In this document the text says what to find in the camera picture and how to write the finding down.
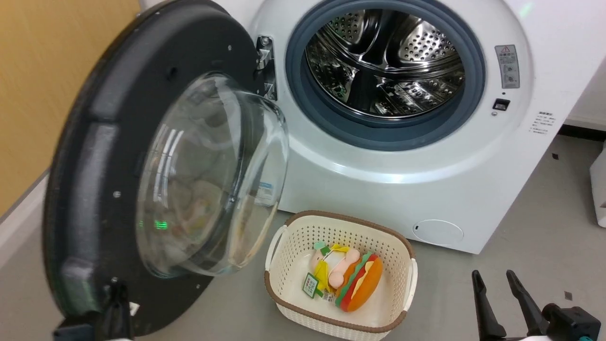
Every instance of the white basket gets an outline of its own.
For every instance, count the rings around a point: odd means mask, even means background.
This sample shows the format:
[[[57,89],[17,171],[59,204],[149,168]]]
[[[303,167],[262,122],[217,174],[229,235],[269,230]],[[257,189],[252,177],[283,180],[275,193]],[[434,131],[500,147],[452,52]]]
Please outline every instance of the white basket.
[[[301,289],[310,272],[313,245],[325,241],[374,252],[384,262],[379,284],[362,307],[343,312]],[[417,283],[415,252],[401,234],[368,221],[321,211],[291,217],[273,237],[265,260],[265,287],[288,319],[348,340],[381,340],[410,307]]]

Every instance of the floor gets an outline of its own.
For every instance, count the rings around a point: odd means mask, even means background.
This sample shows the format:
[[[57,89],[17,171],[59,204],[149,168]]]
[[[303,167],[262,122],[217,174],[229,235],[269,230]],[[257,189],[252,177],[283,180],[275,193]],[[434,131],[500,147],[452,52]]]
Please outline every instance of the floor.
[[[385,340],[477,340],[474,269],[508,336],[524,336],[526,327],[507,269],[539,307],[578,305],[606,322],[606,230],[596,224],[588,172],[601,150],[598,142],[557,137],[480,255],[413,242],[419,264],[415,299]],[[270,233],[287,217],[281,212]],[[45,286],[39,245],[35,234],[0,269],[3,341],[49,339],[61,320]],[[140,340],[332,340],[280,314],[264,288],[263,261],[258,255],[239,273],[215,279],[175,323]],[[599,340],[606,341],[606,332]]]

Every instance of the transparent glass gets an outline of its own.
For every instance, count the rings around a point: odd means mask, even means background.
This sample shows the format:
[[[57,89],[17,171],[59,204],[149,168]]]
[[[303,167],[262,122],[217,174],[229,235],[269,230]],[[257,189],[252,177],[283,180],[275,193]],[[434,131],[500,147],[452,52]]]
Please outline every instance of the transparent glass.
[[[229,274],[258,251],[278,208],[288,158],[284,116],[213,73],[166,113],[145,159],[137,244],[160,277]]]

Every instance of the basket handle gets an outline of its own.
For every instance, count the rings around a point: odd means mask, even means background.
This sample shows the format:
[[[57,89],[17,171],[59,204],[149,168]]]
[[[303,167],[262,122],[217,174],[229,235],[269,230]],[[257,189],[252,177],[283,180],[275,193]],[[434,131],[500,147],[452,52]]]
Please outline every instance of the basket handle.
[[[411,258],[410,269],[408,270],[410,275],[408,278],[408,297],[406,301],[404,301],[403,311],[408,311],[410,309],[410,305],[413,303],[413,297],[415,296],[416,291],[416,282],[418,279],[418,268],[416,264],[416,259]]]
[[[273,260],[273,255],[276,253],[276,246],[278,244],[278,240],[281,240],[280,236],[284,233],[288,226],[282,225],[278,229],[273,238],[271,239],[271,243],[269,243],[269,250],[267,250],[267,257],[265,258],[265,271],[269,271],[269,267],[271,266],[271,261]]]

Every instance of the gray rubber seal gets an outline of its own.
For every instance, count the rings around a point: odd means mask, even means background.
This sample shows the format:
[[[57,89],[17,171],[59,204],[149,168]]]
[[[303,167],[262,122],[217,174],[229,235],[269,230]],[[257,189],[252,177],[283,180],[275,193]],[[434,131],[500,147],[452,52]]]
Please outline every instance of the gray rubber seal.
[[[445,33],[457,48],[465,69],[462,91],[430,113],[394,123],[361,118],[320,89],[305,60],[305,46],[334,17],[370,8],[409,13]],[[295,28],[285,66],[295,101],[312,122],[348,144],[389,151],[426,146],[461,127],[478,106],[486,79],[484,57],[475,35],[461,18],[435,0],[326,0],[311,9]]]

